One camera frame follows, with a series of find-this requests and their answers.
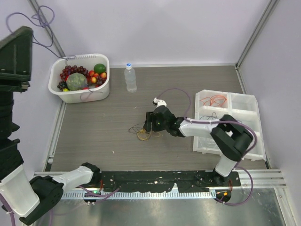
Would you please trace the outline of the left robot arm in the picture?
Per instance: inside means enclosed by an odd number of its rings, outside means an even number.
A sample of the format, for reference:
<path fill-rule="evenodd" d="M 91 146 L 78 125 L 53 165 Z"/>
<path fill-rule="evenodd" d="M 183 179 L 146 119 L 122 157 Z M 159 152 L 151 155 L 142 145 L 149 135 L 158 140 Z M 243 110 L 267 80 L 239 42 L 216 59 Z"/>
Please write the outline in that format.
<path fill-rule="evenodd" d="M 0 42 L 0 201 L 3 209 L 27 226 L 32 225 L 60 201 L 65 191 L 81 185 L 99 185 L 101 171 L 90 163 L 65 174 L 36 176 L 29 180 L 24 160 L 17 148 L 19 139 L 10 140 L 20 127 L 12 122 L 13 93 L 29 88 L 32 72 L 33 30 L 22 26 Z"/>

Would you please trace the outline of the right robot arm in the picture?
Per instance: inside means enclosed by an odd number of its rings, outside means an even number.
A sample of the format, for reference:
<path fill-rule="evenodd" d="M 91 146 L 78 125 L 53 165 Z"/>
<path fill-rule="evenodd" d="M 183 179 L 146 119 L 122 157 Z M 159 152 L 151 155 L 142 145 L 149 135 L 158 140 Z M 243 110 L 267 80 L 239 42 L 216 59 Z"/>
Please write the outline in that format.
<path fill-rule="evenodd" d="M 173 137 L 205 137 L 212 139 L 222 156 L 212 174 L 213 182 L 225 185 L 230 173 L 244 156 L 257 144 L 255 132 L 238 122 L 231 115 L 225 114 L 214 120 L 194 120 L 188 117 L 176 117 L 166 106 L 158 106 L 146 113 L 143 128 L 147 132 L 166 131 Z"/>

